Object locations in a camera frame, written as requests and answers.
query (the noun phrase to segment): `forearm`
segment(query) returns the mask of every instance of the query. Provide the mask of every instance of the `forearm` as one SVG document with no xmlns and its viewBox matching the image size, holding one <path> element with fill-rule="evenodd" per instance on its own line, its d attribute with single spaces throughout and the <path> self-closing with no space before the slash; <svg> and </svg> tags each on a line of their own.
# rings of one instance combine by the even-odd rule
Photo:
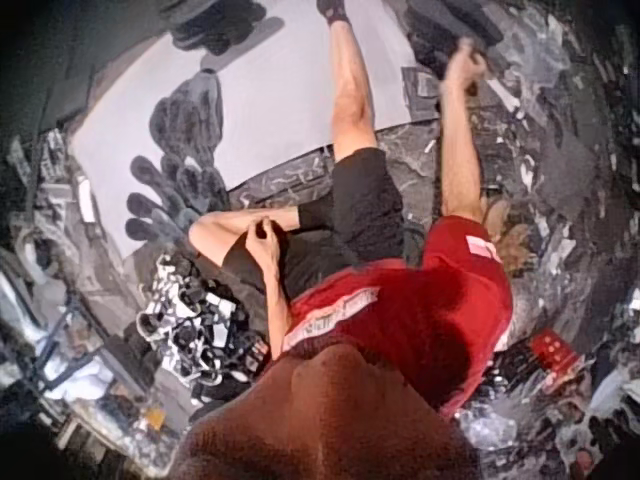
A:
<svg viewBox="0 0 640 480">
<path fill-rule="evenodd" d="M 276 360 L 282 353 L 284 336 L 291 326 L 291 311 L 280 285 L 280 278 L 276 268 L 272 272 L 264 272 L 264 283 L 267 293 L 267 319 L 271 357 Z"/>
<path fill-rule="evenodd" d="M 203 216 L 202 223 L 217 223 L 232 233 L 242 235 L 254 220 L 269 218 L 277 223 L 284 231 L 290 232 L 300 228 L 298 207 L 258 208 L 253 210 L 238 210 L 234 212 L 213 212 Z"/>
<path fill-rule="evenodd" d="M 442 88 L 442 213 L 482 221 L 481 176 L 464 90 Z"/>
</svg>

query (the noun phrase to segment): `white paper sheet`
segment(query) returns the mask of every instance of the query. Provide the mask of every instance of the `white paper sheet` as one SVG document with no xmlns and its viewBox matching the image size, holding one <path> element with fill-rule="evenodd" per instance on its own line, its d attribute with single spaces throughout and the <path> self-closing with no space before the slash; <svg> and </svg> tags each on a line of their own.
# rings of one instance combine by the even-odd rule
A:
<svg viewBox="0 0 640 480">
<path fill-rule="evenodd" d="M 151 114 L 202 66 L 220 76 L 224 131 L 215 163 L 228 188 L 331 143 L 326 22 L 313 0 L 261 3 L 269 18 L 284 22 L 267 40 L 230 62 L 233 51 L 218 58 L 205 50 L 182 52 L 166 35 L 118 79 L 76 133 L 72 152 L 91 180 L 103 225 L 123 257 L 141 246 L 124 230 L 131 216 L 127 196 L 141 192 L 157 198 L 132 177 L 130 162 L 143 155 L 159 166 L 162 151 L 149 133 Z M 408 123 L 400 69 L 415 61 L 394 14 L 382 0 L 347 0 L 347 10 L 369 71 L 376 128 Z"/>
</svg>

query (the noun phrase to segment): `person's left hand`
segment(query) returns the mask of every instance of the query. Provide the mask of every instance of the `person's left hand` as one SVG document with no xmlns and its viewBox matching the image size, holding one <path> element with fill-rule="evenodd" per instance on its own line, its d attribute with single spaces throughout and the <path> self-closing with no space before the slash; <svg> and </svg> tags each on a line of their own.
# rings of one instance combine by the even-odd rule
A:
<svg viewBox="0 0 640 480">
<path fill-rule="evenodd" d="M 245 246 L 262 269 L 262 274 L 277 275 L 280 260 L 280 244 L 268 218 L 255 220 L 249 225 Z"/>
</svg>

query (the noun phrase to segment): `red object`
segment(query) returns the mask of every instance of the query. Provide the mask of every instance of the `red object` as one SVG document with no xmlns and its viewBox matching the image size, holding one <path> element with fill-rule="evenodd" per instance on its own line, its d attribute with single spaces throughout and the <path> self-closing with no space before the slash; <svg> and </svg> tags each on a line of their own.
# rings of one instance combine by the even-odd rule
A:
<svg viewBox="0 0 640 480">
<path fill-rule="evenodd" d="M 481 382 L 511 319 L 511 290 L 498 260 L 483 226 L 445 217 L 429 233 L 422 270 L 383 260 L 340 272 L 297 299 L 285 346 L 314 353 L 339 339 L 376 353 L 450 417 Z M 377 292 L 377 299 L 348 300 L 353 308 L 341 310 L 361 290 Z"/>
<path fill-rule="evenodd" d="M 580 360 L 580 356 L 569 344 L 550 328 L 545 328 L 533 336 L 529 346 L 540 364 L 553 374 L 552 384 L 557 384 L 568 375 L 572 375 L 573 367 Z"/>
</svg>

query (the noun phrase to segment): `foot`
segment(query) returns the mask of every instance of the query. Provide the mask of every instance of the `foot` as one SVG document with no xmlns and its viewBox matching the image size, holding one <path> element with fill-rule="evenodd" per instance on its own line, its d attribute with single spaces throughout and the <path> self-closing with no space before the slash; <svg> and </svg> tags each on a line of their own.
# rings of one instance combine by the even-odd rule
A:
<svg viewBox="0 0 640 480">
<path fill-rule="evenodd" d="M 317 0 L 318 11 L 331 25 L 333 22 L 343 21 L 349 23 L 344 0 Z"/>
</svg>

